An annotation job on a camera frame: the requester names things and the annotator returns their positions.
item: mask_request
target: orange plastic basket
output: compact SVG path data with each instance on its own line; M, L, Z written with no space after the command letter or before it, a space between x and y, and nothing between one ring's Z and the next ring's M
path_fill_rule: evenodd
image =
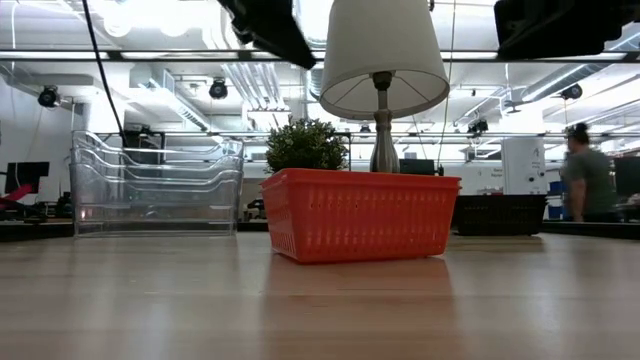
M271 244L300 263L440 255L459 180L282 170L262 183Z

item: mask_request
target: table surface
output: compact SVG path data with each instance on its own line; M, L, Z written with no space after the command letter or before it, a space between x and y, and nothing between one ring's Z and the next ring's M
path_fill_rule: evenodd
M0 244L2 359L638 359L640 247L452 238L320 266L267 234Z

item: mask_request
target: white lamp shade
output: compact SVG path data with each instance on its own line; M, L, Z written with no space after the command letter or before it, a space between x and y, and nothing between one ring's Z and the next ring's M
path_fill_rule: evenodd
M395 118L438 105L449 94L427 0L335 0L320 104L347 119L378 110L371 75L394 73L388 109Z

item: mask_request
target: green plant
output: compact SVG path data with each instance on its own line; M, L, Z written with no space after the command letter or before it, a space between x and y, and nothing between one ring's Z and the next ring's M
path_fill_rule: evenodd
M347 148L336 129L320 120L300 119L282 129L271 130L267 140L267 173L286 168L340 170Z

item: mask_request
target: clear plastic tray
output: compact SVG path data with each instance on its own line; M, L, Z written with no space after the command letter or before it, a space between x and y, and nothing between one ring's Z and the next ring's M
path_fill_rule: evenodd
M133 160L138 153L194 160L142 164ZM204 151L122 149L95 134L74 132L70 167L76 235L233 234L242 153L238 141Z

